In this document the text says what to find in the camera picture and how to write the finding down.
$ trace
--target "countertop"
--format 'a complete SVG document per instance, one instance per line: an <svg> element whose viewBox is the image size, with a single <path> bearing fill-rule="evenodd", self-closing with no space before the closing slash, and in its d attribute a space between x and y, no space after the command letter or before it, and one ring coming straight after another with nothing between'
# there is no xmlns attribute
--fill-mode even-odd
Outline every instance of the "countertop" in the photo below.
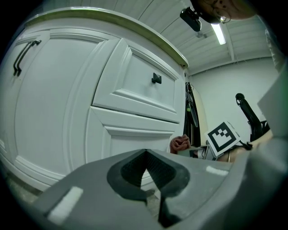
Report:
<svg viewBox="0 0 288 230"><path fill-rule="evenodd" d="M32 17L25 23L25 26L28 27L39 22L58 18L91 18L110 22L127 28L156 44L184 69L188 67L187 59L179 52L179 50L174 45L172 45L161 34L132 17L112 10L93 7L60 8L47 11L45 13L41 13Z"/></svg>

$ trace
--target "ceiling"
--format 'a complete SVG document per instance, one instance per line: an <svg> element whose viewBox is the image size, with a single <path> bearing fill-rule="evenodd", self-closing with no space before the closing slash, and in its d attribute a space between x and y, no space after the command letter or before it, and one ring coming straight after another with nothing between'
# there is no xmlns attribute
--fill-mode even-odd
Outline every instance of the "ceiling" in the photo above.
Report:
<svg viewBox="0 0 288 230"><path fill-rule="evenodd" d="M180 17L180 11L192 4L190 0L46 0L43 10L68 6L91 6L114 10L133 17L155 29L187 58L188 75L225 64L270 57L265 26L255 16L222 24L226 44L220 45L211 25L202 20L198 38Z"/></svg>

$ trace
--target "wall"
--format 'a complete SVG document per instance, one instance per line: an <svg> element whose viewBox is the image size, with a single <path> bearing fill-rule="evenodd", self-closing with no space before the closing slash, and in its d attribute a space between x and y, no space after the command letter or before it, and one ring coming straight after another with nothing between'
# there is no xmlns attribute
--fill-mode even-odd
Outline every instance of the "wall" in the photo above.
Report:
<svg viewBox="0 0 288 230"><path fill-rule="evenodd" d="M221 66L193 75L190 83L203 101L208 129L229 121L241 139L250 141L250 126L235 95L243 93L260 121L265 120L257 103L273 84L278 74L271 58L253 59Z"/></svg>

